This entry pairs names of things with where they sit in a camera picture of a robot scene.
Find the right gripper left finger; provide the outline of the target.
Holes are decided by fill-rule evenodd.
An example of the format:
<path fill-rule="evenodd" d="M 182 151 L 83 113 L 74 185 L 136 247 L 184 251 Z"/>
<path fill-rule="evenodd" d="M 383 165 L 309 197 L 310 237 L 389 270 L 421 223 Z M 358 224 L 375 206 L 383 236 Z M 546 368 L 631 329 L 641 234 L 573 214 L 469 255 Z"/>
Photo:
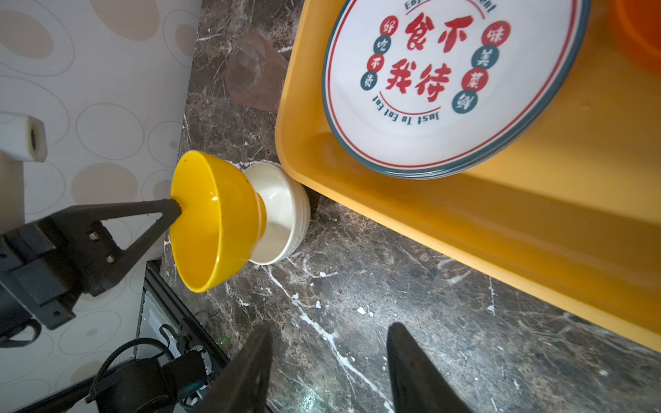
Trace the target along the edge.
<path fill-rule="evenodd" d="M 249 335 L 193 411 L 265 412 L 272 361 L 272 333 L 262 325 Z"/>

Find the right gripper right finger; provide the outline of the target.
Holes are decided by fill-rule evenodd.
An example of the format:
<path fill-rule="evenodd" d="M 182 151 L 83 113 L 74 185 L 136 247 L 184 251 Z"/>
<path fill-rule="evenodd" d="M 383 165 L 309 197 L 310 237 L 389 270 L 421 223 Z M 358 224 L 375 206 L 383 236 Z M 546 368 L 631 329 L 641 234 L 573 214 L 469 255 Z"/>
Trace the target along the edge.
<path fill-rule="evenodd" d="M 387 361 L 396 412 L 468 412 L 402 323 L 387 334 Z"/>

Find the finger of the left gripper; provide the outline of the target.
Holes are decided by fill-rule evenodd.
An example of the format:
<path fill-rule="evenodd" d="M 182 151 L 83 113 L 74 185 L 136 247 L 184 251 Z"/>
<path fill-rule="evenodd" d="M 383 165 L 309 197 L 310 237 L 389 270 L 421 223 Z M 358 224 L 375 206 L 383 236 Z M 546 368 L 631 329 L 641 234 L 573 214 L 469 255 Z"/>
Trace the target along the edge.
<path fill-rule="evenodd" d="M 71 206 L 49 220 L 64 236 L 63 251 L 83 292 L 98 296 L 115 287 L 181 213 L 176 201 L 161 199 Z"/>

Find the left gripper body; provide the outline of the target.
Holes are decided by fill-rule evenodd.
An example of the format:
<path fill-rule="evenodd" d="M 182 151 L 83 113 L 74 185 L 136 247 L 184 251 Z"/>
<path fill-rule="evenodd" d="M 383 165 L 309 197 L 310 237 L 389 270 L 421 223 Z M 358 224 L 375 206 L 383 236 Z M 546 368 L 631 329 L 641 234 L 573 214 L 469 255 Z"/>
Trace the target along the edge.
<path fill-rule="evenodd" d="M 51 219 L 1 235 L 1 337 L 31 328 L 37 338 L 44 328 L 55 330 L 76 318 L 82 285 L 65 246 L 66 237 Z"/>

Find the yellow bowl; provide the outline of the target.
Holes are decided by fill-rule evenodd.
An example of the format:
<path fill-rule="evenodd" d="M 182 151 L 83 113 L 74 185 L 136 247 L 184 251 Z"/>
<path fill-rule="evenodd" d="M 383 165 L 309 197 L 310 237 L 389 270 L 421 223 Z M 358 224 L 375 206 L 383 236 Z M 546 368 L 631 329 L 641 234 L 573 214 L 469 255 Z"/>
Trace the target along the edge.
<path fill-rule="evenodd" d="M 177 164 L 170 198 L 182 209 L 170 227 L 170 244 L 184 285 L 201 294 L 239 273 L 267 224 L 264 201 L 244 172 L 188 151 Z"/>

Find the white bowl stack bottom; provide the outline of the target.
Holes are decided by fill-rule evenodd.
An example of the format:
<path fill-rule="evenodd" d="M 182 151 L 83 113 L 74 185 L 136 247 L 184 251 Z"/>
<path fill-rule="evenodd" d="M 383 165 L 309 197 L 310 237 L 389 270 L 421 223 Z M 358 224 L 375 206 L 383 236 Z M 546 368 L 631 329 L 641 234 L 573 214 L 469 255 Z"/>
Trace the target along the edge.
<path fill-rule="evenodd" d="M 280 165 L 255 163 L 246 171 L 248 181 L 265 206 L 265 232 L 251 262 L 272 265 L 291 256 L 306 236 L 311 220 L 310 201 L 303 186 Z"/>

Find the orange plastic bowl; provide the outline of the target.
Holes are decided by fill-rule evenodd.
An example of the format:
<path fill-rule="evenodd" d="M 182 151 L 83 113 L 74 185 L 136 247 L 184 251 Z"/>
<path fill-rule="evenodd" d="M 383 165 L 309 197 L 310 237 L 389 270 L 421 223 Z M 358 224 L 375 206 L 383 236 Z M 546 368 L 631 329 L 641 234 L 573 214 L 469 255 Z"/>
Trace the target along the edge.
<path fill-rule="evenodd" d="M 660 0 L 609 1 L 610 27 L 620 50 L 660 76 Z"/>

